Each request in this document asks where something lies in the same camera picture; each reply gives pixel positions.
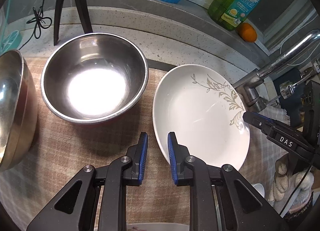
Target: faucet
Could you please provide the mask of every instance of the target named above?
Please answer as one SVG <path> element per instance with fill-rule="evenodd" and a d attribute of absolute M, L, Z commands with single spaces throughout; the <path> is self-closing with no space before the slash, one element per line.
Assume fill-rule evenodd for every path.
<path fill-rule="evenodd" d="M 263 84 L 266 77 L 280 69 L 318 40 L 320 40 L 320 29 L 308 32 L 302 40 L 298 41 L 274 61 L 269 62 L 261 69 L 251 71 L 236 83 L 232 84 L 236 92 L 243 96 L 249 111 L 260 112 L 266 108 L 266 104 L 263 98 L 259 96 L 256 87 Z"/>

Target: orange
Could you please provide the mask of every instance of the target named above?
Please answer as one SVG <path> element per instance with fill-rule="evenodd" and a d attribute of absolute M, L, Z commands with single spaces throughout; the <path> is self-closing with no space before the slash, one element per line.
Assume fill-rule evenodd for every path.
<path fill-rule="evenodd" d="M 248 23 L 242 23 L 237 27 L 240 37 L 247 42 L 255 42 L 257 39 L 256 30 Z"/>

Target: stainless steel bowl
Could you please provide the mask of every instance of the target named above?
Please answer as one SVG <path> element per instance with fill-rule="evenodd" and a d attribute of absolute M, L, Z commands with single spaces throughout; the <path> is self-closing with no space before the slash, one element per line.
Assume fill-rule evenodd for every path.
<path fill-rule="evenodd" d="M 18 164 L 30 148 L 37 121 L 32 75 L 20 52 L 0 56 L 0 171 Z"/>
<path fill-rule="evenodd" d="M 98 123 L 130 109 L 148 76 L 146 58 L 132 42 L 110 33 L 88 33 L 50 56 L 41 75 L 41 93 L 62 119 Z"/>

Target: black wire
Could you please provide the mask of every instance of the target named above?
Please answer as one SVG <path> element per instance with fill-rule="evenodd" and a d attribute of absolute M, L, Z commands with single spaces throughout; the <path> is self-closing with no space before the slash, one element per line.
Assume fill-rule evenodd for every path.
<path fill-rule="evenodd" d="M 26 24 L 31 24 L 31 23 L 36 23 L 36 24 L 30 38 L 19 48 L 19 50 L 21 50 L 21 48 L 31 40 L 32 36 L 34 36 L 36 39 L 39 39 L 41 36 L 41 28 L 48 29 L 52 25 L 52 19 L 50 17 L 43 17 L 43 5 L 44 5 L 44 0 L 42 0 L 42 5 L 39 7 L 38 11 L 36 11 L 34 7 L 32 8 L 34 17 L 28 20 Z M 45 22 L 46 19 L 50 21 L 49 25 L 43 25 L 46 23 Z"/>
<path fill-rule="evenodd" d="M 310 171 L 311 167 L 312 167 L 312 164 L 313 164 L 313 161 L 314 161 L 314 158 L 315 158 L 315 154 L 313 154 L 312 156 L 312 160 L 308 166 L 308 169 L 306 171 L 306 173 L 303 175 L 302 179 L 300 180 L 299 184 L 295 187 L 295 189 L 292 191 L 292 193 L 290 194 L 287 202 L 284 204 L 282 210 L 280 211 L 279 215 L 281 215 L 281 213 L 284 211 L 285 207 L 287 206 L 287 204 L 289 203 L 290 199 L 292 198 L 293 194 L 296 192 L 296 190 L 299 188 L 299 186 L 301 185 L 302 181 L 305 179 L 305 177 L 307 176 L 308 172 Z"/>

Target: brown plaid cloth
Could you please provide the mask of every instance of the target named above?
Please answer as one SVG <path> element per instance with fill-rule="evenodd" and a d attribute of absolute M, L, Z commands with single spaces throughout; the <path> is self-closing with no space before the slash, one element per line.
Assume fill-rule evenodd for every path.
<path fill-rule="evenodd" d="M 165 72 L 150 69 L 147 88 L 139 102 L 111 122 L 71 124 L 49 111 L 40 94 L 40 75 L 46 58 L 26 59 L 38 94 L 38 122 L 30 151 L 21 163 L 0 174 L 0 201 L 21 230 L 85 165 L 108 165 L 148 133 L 148 155 L 141 187 L 127 188 L 127 222 L 189 223 L 189 188 L 176 187 L 169 164 L 158 147 L 152 125 L 152 101 Z M 284 110 L 266 110 L 265 116 L 285 121 Z M 281 149 L 251 129 L 247 159 L 240 172 L 251 183 L 269 187 Z"/>

